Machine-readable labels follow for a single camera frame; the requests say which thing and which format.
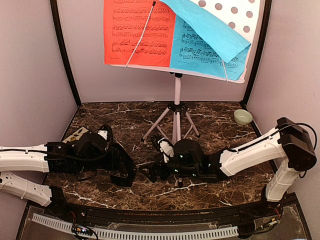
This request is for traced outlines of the black metronome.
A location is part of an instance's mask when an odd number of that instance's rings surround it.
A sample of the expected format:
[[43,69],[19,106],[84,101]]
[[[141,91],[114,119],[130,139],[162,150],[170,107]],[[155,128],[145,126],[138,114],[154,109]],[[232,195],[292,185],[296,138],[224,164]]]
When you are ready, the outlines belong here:
[[137,173],[133,159],[119,143],[113,143],[109,153],[112,160],[109,170],[111,182],[120,187],[131,187]]

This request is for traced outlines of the white folding tripod stand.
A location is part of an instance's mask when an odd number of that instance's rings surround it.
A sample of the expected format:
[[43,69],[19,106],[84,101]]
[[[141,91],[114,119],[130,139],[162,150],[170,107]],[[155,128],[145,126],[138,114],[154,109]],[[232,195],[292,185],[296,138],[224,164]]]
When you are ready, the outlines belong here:
[[175,72],[170,72],[170,74],[174,75],[175,77],[175,86],[174,86],[174,101],[172,104],[168,104],[167,108],[163,111],[163,113],[159,116],[159,118],[152,124],[150,129],[145,133],[145,135],[141,138],[141,141],[143,143],[146,142],[147,137],[150,135],[150,133],[157,128],[160,133],[163,135],[164,138],[168,139],[165,133],[161,130],[159,127],[159,123],[161,120],[168,114],[169,111],[173,112],[173,127],[172,127],[172,144],[175,144],[176,142],[180,141],[182,139],[181,136],[181,115],[182,113],[185,113],[185,116],[187,120],[190,123],[190,128],[187,131],[187,133],[183,136],[185,139],[188,134],[191,132],[191,130],[194,130],[195,135],[197,138],[199,138],[201,135],[196,128],[196,125],[192,121],[190,114],[188,112],[188,108],[186,105],[181,102],[181,86],[182,86],[182,73],[175,73]]

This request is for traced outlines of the blue sheet music page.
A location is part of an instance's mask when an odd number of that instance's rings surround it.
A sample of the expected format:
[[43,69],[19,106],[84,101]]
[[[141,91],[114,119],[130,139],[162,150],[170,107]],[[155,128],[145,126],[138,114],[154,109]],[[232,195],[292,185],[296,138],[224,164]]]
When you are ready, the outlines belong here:
[[190,0],[166,0],[176,14],[170,68],[238,81],[251,43]]

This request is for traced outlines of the red sheet music page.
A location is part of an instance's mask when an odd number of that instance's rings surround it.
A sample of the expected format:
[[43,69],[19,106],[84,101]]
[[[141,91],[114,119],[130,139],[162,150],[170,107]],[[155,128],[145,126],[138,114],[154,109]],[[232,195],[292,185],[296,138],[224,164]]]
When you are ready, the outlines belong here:
[[106,0],[106,65],[170,66],[176,14],[159,0]]

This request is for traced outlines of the white perforated music stand desk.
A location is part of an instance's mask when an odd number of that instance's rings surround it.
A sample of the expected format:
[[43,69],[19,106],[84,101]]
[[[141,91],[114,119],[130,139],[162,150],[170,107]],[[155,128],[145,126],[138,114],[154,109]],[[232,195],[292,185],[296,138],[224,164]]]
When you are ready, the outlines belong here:
[[244,81],[258,0],[106,0],[104,63]]

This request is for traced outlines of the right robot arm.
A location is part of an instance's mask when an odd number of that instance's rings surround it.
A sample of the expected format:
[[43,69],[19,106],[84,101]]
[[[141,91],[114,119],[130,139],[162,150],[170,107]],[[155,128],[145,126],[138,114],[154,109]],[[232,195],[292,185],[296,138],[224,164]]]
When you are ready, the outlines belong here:
[[138,169],[153,183],[157,178],[166,180],[170,175],[218,183],[255,165],[280,159],[281,165],[267,184],[263,200],[255,205],[255,213],[266,217],[274,210],[274,202],[283,198],[296,178],[316,165],[315,144],[304,127],[304,123],[281,117],[276,127],[266,134],[213,154],[206,154],[196,140],[181,139],[172,144],[166,138],[154,135],[152,143],[159,152],[157,160]]

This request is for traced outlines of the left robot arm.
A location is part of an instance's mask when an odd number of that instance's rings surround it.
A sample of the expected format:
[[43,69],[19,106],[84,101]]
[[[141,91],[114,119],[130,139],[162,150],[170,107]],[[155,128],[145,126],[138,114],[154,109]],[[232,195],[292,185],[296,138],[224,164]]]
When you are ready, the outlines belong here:
[[66,173],[106,170],[113,184],[130,187],[135,168],[124,149],[114,142],[112,128],[103,124],[97,132],[86,131],[79,139],[48,142],[29,147],[0,148],[0,189],[21,199],[50,207],[60,218],[71,213],[59,187],[34,183],[14,171]]

